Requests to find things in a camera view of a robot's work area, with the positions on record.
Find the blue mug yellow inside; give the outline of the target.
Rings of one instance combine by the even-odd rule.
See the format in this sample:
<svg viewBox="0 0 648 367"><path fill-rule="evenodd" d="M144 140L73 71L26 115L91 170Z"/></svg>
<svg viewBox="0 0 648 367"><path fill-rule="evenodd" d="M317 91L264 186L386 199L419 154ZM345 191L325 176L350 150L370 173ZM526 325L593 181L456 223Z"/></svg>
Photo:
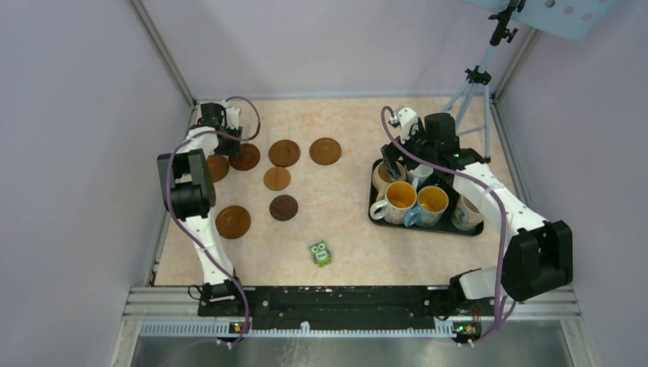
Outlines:
<svg viewBox="0 0 648 367"><path fill-rule="evenodd" d="M434 227L449 206L449 196L440 187L423 187L417 196L415 206L403 217L406 227L417 226L424 229Z"/></svg>

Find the white mug yellow inside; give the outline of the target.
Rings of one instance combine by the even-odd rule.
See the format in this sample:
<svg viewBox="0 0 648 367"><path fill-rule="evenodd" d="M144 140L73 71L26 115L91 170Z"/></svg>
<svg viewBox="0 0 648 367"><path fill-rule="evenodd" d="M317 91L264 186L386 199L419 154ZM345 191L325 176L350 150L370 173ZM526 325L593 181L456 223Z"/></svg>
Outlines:
<svg viewBox="0 0 648 367"><path fill-rule="evenodd" d="M406 181L389 184L377 195L369 208L373 220L384 220L394 225L403 225L405 215L415 206L416 189Z"/></svg>

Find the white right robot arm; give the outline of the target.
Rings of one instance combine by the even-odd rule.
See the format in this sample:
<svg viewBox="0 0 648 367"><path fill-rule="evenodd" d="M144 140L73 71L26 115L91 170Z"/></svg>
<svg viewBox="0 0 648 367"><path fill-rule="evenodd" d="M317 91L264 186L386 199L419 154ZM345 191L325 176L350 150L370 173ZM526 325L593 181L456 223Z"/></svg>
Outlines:
<svg viewBox="0 0 648 367"><path fill-rule="evenodd" d="M456 289L449 292L448 304L454 313L470 314L479 299L507 296L524 302L572 282L571 228L535 213L497 179L485 158L461 148L450 114L420 119L411 108L385 106L381 120L385 129L400 129L399 137L388 136L385 158L394 154L408 164L450 175L452 189L475 205L500 235L494 267L453 278Z"/></svg>

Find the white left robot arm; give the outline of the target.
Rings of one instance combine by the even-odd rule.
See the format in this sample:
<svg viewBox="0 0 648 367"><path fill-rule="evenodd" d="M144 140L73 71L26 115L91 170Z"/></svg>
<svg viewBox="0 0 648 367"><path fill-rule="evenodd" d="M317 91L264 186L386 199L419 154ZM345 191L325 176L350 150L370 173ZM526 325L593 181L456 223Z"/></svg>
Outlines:
<svg viewBox="0 0 648 367"><path fill-rule="evenodd" d="M240 141L239 117L240 108L226 100L202 104L200 118L180 146L156 160L165 209L191 238L202 266L200 304L216 304L227 316L242 312L245 296L236 290L235 268L216 228L216 191L207 158L219 145L230 148Z"/></svg>

